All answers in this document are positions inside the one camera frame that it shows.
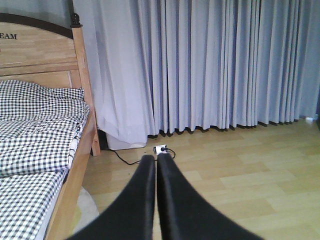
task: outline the power strip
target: power strip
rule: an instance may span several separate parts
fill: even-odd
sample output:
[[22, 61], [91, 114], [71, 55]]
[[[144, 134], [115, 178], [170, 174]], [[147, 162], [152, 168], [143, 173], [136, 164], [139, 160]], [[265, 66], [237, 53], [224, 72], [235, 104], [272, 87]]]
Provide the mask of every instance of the power strip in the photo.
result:
[[157, 155], [159, 155], [159, 154], [167, 154], [168, 152], [167, 152], [167, 150], [161, 150], [162, 148], [167, 148], [167, 145], [158, 145], [158, 146], [154, 146], [153, 147], [153, 152], [155, 153], [155, 154], [157, 154]]

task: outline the black and white checkered comforter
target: black and white checkered comforter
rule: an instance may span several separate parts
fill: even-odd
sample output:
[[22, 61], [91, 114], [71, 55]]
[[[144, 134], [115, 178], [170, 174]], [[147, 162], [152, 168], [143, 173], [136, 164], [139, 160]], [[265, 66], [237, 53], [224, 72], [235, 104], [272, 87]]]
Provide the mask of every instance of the black and white checkered comforter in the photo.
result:
[[0, 240], [34, 239], [89, 115], [82, 89], [0, 81]]
[[90, 111], [83, 98], [82, 89], [0, 81], [0, 177], [69, 169]]
[[67, 171], [0, 178], [0, 240], [33, 240]]

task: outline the bed post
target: bed post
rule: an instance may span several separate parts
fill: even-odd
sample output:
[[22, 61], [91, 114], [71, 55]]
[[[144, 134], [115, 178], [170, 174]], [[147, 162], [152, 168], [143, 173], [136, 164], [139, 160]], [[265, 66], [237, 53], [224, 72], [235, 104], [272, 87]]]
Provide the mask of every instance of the bed post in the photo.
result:
[[[84, 100], [89, 104], [90, 110], [93, 113], [94, 122], [96, 123], [97, 119], [96, 119], [95, 106], [94, 106], [94, 101], [92, 96], [91, 85], [90, 85], [90, 76], [89, 76], [88, 63], [87, 63], [87, 57], [86, 57], [85, 42], [84, 42], [84, 37], [82, 32], [82, 25], [80, 24], [80, 21], [79, 21], [79, 15], [76, 13], [73, 13], [71, 16], [71, 21], [72, 21], [71, 28], [73, 33], [75, 54], [78, 62], [81, 85], [82, 85], [82, 88], [84, 89]], [[97, 127], [95, 127], [95, 130], [94, 130], [92, 154], [93, 156], [99, 156], [101, 154]]]

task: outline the bed post finial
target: bed post finial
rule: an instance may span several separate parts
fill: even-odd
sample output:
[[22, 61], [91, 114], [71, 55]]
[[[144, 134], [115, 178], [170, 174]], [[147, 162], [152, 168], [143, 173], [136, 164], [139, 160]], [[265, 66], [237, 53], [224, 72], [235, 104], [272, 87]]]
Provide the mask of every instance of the bed post finial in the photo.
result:
[[82, 24], [80, 24], [80, 17], [78, 14], [73, 13], [71, 15], [71, 28], [81, 28]]

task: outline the wooden bed frame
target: wooden bed frame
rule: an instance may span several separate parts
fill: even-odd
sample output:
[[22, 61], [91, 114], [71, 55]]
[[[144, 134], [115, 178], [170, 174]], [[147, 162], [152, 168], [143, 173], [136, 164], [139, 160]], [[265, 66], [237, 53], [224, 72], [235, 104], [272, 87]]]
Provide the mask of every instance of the wooden bed frame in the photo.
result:
[[9, 79], [48, 88], [84, 88], [90, 115], [68, 177], [59, 193], [46, 239], [65, 239], [84, 178], [90, 151], [100, 155], [86, 51], [79, 16], [72, 15], [72, 30], [46, 21], [0, 13], [0, 81]]

